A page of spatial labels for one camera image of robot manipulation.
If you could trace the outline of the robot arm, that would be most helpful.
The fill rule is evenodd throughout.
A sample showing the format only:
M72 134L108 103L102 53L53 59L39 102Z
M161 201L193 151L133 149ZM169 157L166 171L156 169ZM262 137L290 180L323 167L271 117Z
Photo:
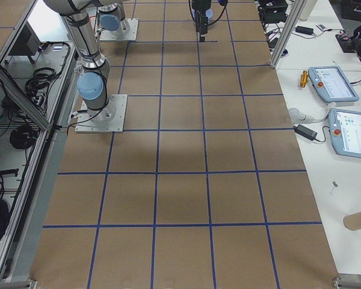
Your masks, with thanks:
M98 8L101 27L123 36L130 32L131 28L123 26L127 20L122 10L122 3L122 1L45 1L51 10L61 16L81 56L83 73L78 76L76 88L86 104L85 112L88 120L96 123L111 121L116 113L116 106L111 103L111 96L107 92L109 62L100 51L87 8L89 6Z
M117 36L123 36L131 29L120 1L99 8L99 24L101 28Z

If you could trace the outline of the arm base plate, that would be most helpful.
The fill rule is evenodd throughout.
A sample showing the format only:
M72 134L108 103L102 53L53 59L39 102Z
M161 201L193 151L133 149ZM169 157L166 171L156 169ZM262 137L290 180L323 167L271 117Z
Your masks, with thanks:
M87 105L82 101L81 109L86 112L79 114L79 124L75 127L77 133L103 133L123 132L128 95L109 95L108 105L98 114L88 110Z
M125 18L120 20L114 16L101 16L98 30L101 42L135 41L137 38L139 20Z

